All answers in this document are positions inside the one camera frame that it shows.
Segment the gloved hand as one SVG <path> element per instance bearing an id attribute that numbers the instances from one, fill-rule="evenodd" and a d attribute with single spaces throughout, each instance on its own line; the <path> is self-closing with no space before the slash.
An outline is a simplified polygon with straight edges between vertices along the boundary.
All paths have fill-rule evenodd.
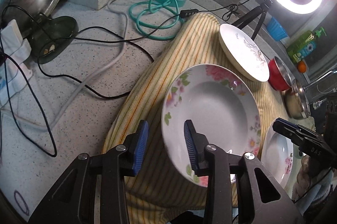
<path id="1" fill-rule="evenodd" d="M 292 188 L 292 200 L 304 198 L 314 186 L 330 186 L 334 177 L 334 169 L 326 164 L 304 156 L 301 159 L 301 167 L 296 176 L 296 182 Z"/>

